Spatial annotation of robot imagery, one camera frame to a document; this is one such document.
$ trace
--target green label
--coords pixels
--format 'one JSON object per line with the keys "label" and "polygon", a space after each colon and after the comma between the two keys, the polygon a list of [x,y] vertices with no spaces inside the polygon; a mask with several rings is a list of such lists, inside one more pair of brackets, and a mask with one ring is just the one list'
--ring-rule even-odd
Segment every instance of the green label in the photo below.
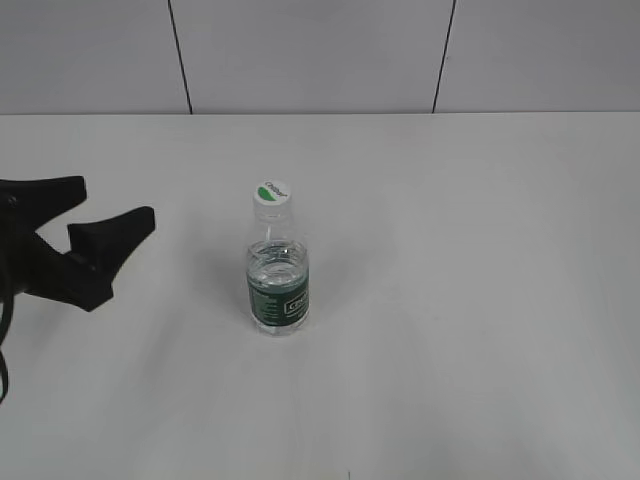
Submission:
{"label": "green label", "polygon": [[288,291],[269,291],[249,282],[253,315],[270,327],[284,327],[302,319],[309,310],[309,277]]}

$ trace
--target white table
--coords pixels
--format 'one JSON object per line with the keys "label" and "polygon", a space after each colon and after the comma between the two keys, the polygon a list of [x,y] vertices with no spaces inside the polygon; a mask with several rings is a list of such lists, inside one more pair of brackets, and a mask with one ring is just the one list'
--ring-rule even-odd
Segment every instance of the white table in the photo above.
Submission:
{"label": "white table", "polygon": [[[0,118],[65,224],[158,228],[92,314],[20,296],[3,479],[640,478],[640,115]],[[251,192],[291,183],[312,312],[248,320]]]}

